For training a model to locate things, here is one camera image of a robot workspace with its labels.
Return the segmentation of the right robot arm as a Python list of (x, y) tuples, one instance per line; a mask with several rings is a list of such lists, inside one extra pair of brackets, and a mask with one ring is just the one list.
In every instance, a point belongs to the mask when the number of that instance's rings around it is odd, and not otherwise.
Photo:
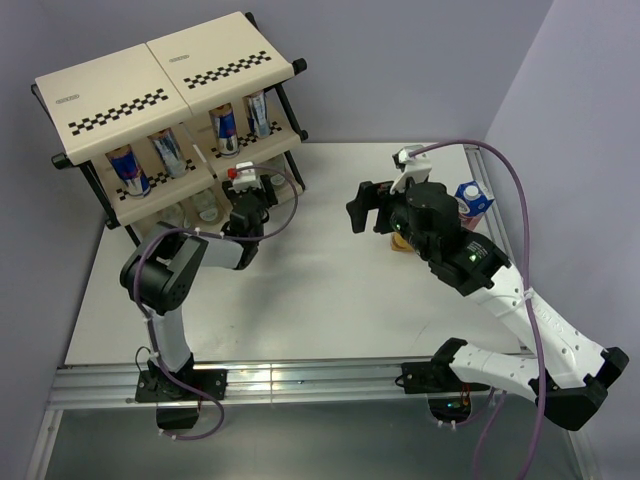
[(346, 205), (353, 231), (363, 232), (369, 211), (376, 211), (375, 232), (399, 234), (440, 281), (485, 308), (545, 363), (540, 367), (535, 359), (451, 338), (430, 361), (403, 364), (405, 392), (495, 387), (533, 403), (544, 399), (547, 419), (580, 430), (604, 403), (628, 356), (590, 340), (526, 290), (516, 266), (491, 239), (462, 227), (458, 203), (443, 184), (425, 181), (402, 193), (391, 187), (390, 182), (360, 184)]

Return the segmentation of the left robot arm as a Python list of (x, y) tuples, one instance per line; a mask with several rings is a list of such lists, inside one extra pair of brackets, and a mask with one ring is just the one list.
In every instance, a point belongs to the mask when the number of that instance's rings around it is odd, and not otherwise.
[(149, 335), (147, 368), (139, 371), (135, 401), (164, 403), (221, 400), (227, 371), (200, 370), (188, 346), (182, 318), (200, 267), (240, 271), (267, 237), (269, 209), (278, 203), (270, 169), (241, 164), (229, 170), (223, 190), (232, 211), (219, 233), (157, 223), (120, 272), (120, 285), (143, 315)]

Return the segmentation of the glass bottle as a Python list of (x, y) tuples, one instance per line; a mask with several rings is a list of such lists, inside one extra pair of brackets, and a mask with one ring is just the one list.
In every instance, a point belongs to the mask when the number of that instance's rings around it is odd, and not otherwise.
[(275, 170), (275, 172), (270, 173), (270, 182), (274, 190), (279, 191), (287, 187), (288, 183), (285, 178), (287, 173), (286, 157), (283, 154), (273, 157), (269, 161), (269, 166)]
[(172, 204), (159, 212), (160, 219), (163, 222), (171, 224), (175, 227), (191, 229), (192, 223), (181, 203)]
[(191, 201), (201, 221), (217, 224), (221, 220), (221, 207), (214, 192), (210, 188), (192, 195)]

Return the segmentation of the pineapple juice carton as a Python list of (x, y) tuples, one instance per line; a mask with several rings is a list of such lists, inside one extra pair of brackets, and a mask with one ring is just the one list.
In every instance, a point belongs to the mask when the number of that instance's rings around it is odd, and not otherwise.
[(391, 236), (391, 248), (398, 252), (413, 252), (413, 248), (398, 233)]

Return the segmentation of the red grape juice carton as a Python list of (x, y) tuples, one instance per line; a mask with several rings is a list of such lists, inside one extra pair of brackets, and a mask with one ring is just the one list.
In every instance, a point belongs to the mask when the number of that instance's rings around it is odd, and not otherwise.
[(461, 224), (473, 231), (495, 201), (494, 195), (482, 183), (470, 181), (458, 186), (454, 197), (458, 202)]

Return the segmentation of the energy drink can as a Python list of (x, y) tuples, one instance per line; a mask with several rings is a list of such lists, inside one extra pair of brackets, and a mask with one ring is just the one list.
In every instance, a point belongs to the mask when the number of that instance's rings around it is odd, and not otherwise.
[(184, 154), (171, 128), (149, 135), (148, 139), (170, 177), (181, 178), (187, 174)]
[(237, 156), (240, 146), (232, 104), (226, 103), (211, 109), (208, 114), (216, 136), (218, 152), (223, 157)]
[(107, 152), (105, 156), (130, 196), (142, 198), (150, 193), (149, 180), (130, 145)]
[(266, 95), (263, 90), (247, 95), (243, 99), (248, 125), (251, 132), (264, 139), (271, 134)]

